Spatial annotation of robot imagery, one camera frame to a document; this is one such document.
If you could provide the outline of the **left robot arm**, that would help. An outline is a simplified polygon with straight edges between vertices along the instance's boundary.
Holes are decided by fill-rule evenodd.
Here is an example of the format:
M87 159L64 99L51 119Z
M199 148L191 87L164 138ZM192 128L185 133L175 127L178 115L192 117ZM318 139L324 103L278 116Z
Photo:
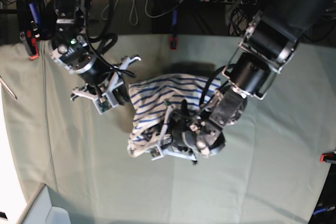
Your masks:
M244 0L236 0L228 16ZM160 134L152 137L147 152L153 160L173 156L197 164L198 157L218 154L226 145L224 127L235 124L247 106L248 97L265 98L276 76L293 55L306 30L325 13L334 0L269 0L252 18L238 48L218 74L226 82L209 101L200 99L192 112L182 102L165 114Z

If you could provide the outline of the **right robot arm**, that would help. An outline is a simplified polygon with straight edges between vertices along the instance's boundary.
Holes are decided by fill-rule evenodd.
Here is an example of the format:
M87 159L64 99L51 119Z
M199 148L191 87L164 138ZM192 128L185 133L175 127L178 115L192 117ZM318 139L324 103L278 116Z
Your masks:
M70 99L88 99L99 114L104 114L130 101L124 76L135 76L128 67L141 58L138 55L124 57L119 64L104 59L103 55L118 41L117 35L108 31L114 15L114 0L108 0L108 17L96 37L89 35L91 3L92 0L55 0L57 19L50 57L84 81L82 87L72 90Z

